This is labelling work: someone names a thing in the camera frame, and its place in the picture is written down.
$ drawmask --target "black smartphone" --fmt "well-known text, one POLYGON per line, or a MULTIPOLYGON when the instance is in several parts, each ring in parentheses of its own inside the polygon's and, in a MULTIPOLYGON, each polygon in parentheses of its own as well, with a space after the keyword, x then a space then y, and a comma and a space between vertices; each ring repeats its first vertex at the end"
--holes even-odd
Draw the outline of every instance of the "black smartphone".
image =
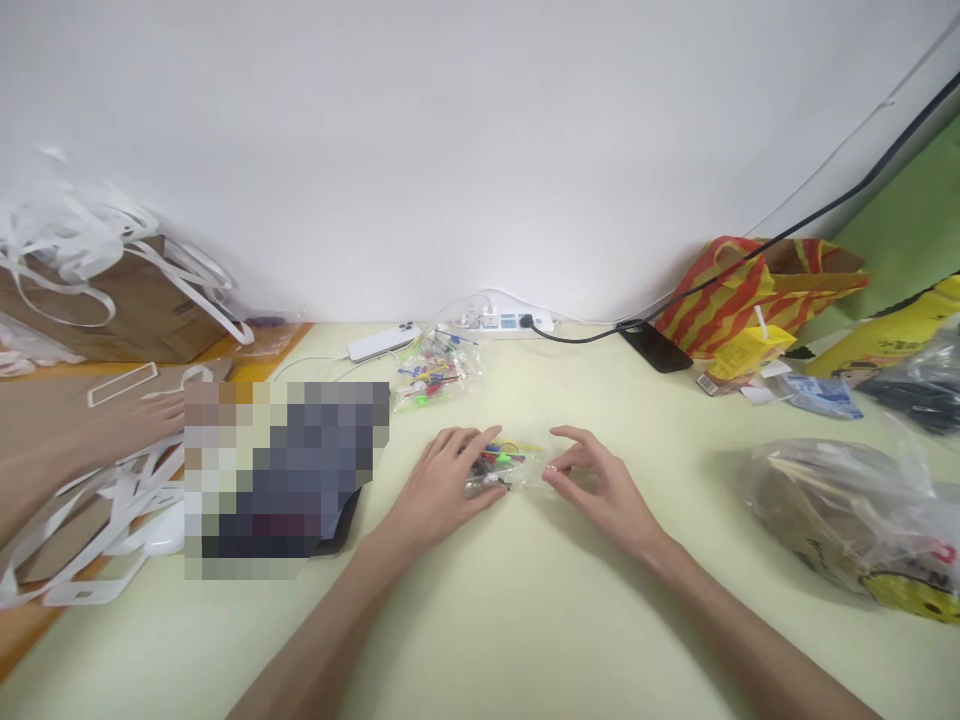
POLYGON ((360 502, 360 490, 356 490, 353 495, 347 498, 340 510, 340 518, 337 520, 337 527, 333 535, 328 538, 321 538, 317 544, 317 549, 313 551, 313 556, 318 555, 336 555, 347 542, 347 534, 350 532, 350 525, 353 524, 353 516, 357 511, 357 503, 360 502))
POLYGON ((636 327, 621 328, 620 335, 650 363, 654 370, 661 373, 686 370, 693 365, 683 350, 664 337, 650 323, 636 327))

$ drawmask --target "light yellow desk surface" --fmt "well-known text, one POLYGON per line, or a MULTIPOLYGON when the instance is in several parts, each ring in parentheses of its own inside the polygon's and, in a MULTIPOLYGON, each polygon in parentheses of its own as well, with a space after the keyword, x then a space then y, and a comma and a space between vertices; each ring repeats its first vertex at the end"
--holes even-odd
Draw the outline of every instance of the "light yellow desk surface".
MULTIPOLYGON (((337 355, 377 329, 319 326, 290 358, 337 355)), ((330 379, 349 367, 315 376, 323 362, 284 379, 330 379)), ((392 366, 377 360, 349 379, 387 379, 392 366)), ((832 587, 768 536, 737 494, 747 450, 765 441, 889 448, 873 408, 843 423, 708 398, 685 373, 658 375, 618 337, 494 342, 486 366, 483 396, 392 417, 342 555, 310 561, 290 583, 187 583, 181 557, 153 559, 116 602, 63 616, 0 688, 0 715, 222 718, 386 512, 437 430, 502 423, 528 437, 570 423, 623 457, 666 529, 710 572, 881 715, 960 716, 960 628, 832 587)), ((531 492, 508 495, 404 578, 343 710, 358 720, 748 716, 657 583, 562 500, 531 492)))

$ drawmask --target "juice box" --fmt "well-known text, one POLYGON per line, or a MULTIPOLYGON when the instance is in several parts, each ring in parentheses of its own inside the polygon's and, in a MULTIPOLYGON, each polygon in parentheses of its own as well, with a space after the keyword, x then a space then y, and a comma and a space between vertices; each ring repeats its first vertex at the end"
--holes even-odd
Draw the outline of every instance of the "juice box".
POLYGON ((796 338, 775 325, 745 328, 714 355, 713 363, 697 379, 707 395, 736 392, 753 380, 793 345, 796 338))

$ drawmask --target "red and yellow striped bag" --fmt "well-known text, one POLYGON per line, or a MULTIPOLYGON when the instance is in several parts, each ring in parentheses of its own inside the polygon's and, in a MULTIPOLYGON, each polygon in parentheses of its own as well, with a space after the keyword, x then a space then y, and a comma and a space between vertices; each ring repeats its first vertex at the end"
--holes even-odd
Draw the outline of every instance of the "red and yellow striped bag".
POLYGON ((720 281, 668 308, 655 327, 693 358, 712 358, 725 342, 767 323, 796 335, 842 297, 866 287, 863 260, 826 240, 784 240, 739 267, 762 240, 724 236, 709 243, 674 290, 674 296, 720 274, 720 281))

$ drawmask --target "hand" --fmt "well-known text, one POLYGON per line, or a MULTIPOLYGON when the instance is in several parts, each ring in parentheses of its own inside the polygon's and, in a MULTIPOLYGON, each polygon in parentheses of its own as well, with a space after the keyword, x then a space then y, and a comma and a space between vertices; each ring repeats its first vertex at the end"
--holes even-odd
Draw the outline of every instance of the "hand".
POLYGON ((374 532, 389 538, 388 547, 406 550, 414 559, 506 495, 504 487, 470 499, 463 494, 470 466, 500 430, 499 425, 482 433, 476 428, 441 430, 427 443, 406 486, 374 532))
POLYGON ((95 470, 181 432, 184 407, 182 392, 97 407, 89 422, 57 438, 56 446, 69 451, 78 469, 95 470))
POLYGON ((550 433, 575 440, 576 445, 547 466, 543 471, 544 482, 637 559, 645 560, 650 551, 669 540, 623 460, 614 456, 592 432, 564 425, 553 428, 550 433), (568 477, 574 467, 596 472, 599 480, 596 494, 587 492, 568 477))

